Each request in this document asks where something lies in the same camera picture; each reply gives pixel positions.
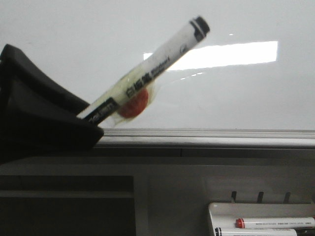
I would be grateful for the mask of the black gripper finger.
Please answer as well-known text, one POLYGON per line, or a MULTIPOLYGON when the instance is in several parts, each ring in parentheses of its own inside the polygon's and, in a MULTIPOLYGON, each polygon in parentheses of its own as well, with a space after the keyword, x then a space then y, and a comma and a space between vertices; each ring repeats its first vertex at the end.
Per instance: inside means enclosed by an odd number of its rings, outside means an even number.
POLYGON ((103 136, 77 115, 88 103, 46 76, 24 52, 0 54, 0 161, 51 151, 91 149, 103 136))

